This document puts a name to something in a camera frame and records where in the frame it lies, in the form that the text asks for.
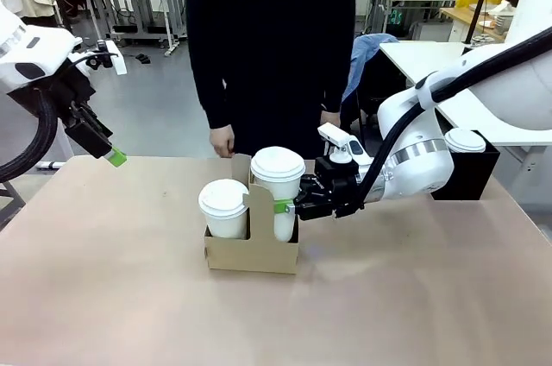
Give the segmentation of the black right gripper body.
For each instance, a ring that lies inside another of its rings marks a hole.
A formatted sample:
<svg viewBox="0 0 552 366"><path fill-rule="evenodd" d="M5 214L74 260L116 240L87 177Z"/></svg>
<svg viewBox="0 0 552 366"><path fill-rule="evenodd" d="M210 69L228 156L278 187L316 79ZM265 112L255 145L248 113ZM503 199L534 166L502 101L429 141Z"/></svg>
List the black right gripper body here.
<svg viewBox="0 0 552 366"><path fill-rule="evenodd" d="M323 187L323 196L330 202L337 218L355 214L358 209L358 164L334 163L329 157L315 160L314 174Z"/></svg>

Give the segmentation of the person's right hand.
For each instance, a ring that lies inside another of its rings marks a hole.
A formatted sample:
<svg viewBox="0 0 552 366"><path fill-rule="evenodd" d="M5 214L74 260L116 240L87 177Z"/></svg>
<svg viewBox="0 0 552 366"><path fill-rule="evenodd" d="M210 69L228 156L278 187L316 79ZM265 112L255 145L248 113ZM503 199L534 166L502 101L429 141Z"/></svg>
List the person's right hand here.
<svg viewBox="0 0 552 366"><path fill-rule="evenodd" d="M210 130L210 144L221 158L232 158L234 155L235 134L231 125Z"/></svg>

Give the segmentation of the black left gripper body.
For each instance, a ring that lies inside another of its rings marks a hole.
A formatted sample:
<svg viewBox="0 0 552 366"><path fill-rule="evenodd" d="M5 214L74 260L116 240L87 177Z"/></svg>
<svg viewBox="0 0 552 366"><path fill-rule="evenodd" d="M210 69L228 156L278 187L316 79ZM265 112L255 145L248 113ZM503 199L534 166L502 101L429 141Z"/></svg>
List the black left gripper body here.
<svg viewBox="0 0 552 366"><path fill-rule="evenodd" d="M36 80L33 89L40 93L35 113L39 125L52 122L53 114L65 125L93 125L96 116L88 102L95 90L77 64L62 64L51 76Z"/></svg>

